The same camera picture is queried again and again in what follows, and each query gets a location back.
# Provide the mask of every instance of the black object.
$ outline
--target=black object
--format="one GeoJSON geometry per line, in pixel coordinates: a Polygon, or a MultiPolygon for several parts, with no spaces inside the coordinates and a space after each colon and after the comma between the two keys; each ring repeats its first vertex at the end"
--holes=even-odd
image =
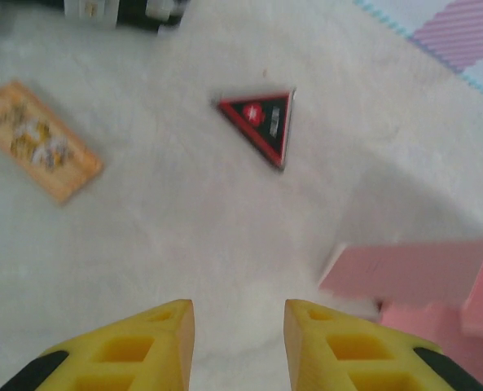
{"type": "Polygon", "coordinates": [[[0,391],[35,391],[64,362],[69,353],[58,350],[35,358],[5,383],[0,391]]]}
{"type": "Polygon", "coordinates": [[[413,350],[455,391],[483,391],[483,385],[478,380],[444,354],[426,348],[413,350]]]}
{"type": "Polygon", "coordinates": [[[277,169],[284,170],[294,90],[221,98],[217,109],[277,169]]]}
{"type": "MultiPolygon", "coordinates": [[[[46,7],[64,10],[64,0],[2,0],[11,3],[36,3],[46,7]]],[[[172,0],[174,11],[168,19],[157,19],[147,16],[148,0],[121,0],[118,9],[118,25],[129,25],[138,29],[157,32],[162,26],[176,28],[183,18],[183,11],[190,0],[172,0]]]]}

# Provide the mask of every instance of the floor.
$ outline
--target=floor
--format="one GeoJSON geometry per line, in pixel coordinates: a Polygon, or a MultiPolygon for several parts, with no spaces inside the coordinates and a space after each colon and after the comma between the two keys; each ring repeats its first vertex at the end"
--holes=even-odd
{"type": "Polygon", "coordinates": [[[350,0],[195,0],[181,28],[0,12],[18,77],[105,161],[60,208],[0,153],[0,386],[45,348],[195,302],[192,390],[289,389],[283,305],[332,246],[483,235],[483,97],[350,0]],[[295,86],[277,174],[210,106],[295,86]]]}

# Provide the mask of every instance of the orange card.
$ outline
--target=orange card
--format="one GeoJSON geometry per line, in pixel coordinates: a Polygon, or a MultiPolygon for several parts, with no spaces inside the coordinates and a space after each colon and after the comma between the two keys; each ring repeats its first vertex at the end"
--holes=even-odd
{"type": "Polygon", "coordinates": [[[103,168],[102,161],[18,81],[0,88],[0,149],[59,203],[103,168]]]}

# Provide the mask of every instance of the black triangle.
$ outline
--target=black triangle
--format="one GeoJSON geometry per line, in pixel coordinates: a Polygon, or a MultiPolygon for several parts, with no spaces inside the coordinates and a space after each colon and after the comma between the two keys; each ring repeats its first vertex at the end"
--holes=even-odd
{"type": "Polygon", "coordinates": [[[221,98],[217,109],[276,168],[283,170],[294,90],[221,98]]]}

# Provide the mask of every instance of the purple striped pattern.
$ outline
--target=purple striped pattern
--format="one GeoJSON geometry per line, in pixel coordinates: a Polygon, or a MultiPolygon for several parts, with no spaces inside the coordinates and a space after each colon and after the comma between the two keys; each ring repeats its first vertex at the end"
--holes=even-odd
{"type": "Polygon", "coordinates": [[[455,0],[411,38],[462,72],[483,59],[483,0],[455,0]]]}

